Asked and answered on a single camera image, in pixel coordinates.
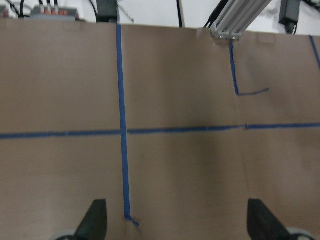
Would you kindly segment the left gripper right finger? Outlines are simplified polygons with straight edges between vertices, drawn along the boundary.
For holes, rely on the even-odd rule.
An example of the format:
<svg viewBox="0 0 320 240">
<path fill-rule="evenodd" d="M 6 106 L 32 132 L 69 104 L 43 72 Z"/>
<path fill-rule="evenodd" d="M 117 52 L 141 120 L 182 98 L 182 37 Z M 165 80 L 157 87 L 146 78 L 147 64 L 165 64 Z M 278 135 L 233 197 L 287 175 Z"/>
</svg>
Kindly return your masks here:
<svg viewBox="0 0 320 240">
<path fill-rule="evenodd" d="M 260 199 L 248 200 L 246 227 L 251 240 L 290 239 L 290 233 Z"/>
</svg>

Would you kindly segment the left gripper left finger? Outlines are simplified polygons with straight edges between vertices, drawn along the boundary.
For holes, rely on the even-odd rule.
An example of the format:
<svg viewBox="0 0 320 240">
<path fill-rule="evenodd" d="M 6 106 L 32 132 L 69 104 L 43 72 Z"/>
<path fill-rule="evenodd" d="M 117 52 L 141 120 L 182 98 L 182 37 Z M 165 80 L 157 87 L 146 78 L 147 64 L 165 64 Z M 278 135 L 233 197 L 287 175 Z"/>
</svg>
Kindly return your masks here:
<svg viewBox="0 0 320 240">
<path fill-rule="evenodd" d="M 73 236 L 77 240 L 104 240 L 107 229 L 107 202 L 105 199 L 96 199 L 92 202 Z"/>
</svg>

